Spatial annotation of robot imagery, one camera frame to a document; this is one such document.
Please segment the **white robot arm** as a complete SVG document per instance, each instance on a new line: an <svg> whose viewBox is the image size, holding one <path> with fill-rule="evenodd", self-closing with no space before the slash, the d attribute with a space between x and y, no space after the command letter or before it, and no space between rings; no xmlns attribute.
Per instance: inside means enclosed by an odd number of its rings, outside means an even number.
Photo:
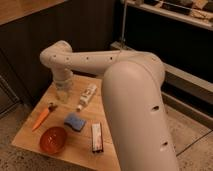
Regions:
<svg viewBox="0 0 213 171"><path fill-rule="evenodd" d="M161 86L165 68L150 52L74 52L58 41L40 53L56 86L73 70L102 75L102 103L121 171L179 171Z"/></svg>

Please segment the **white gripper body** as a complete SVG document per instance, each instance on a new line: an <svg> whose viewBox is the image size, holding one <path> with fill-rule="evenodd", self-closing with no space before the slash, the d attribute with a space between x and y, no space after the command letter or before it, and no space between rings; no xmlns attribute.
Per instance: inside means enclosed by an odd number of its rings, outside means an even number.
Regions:
<svg viewBox="0 0 213 171"><path fill-rule="evenodd" d="M66 80L54 80L53 81L56 87L56 96L61 102L67 102L70 97L70 91L72 88L72 81L70 78Z"/></svg>

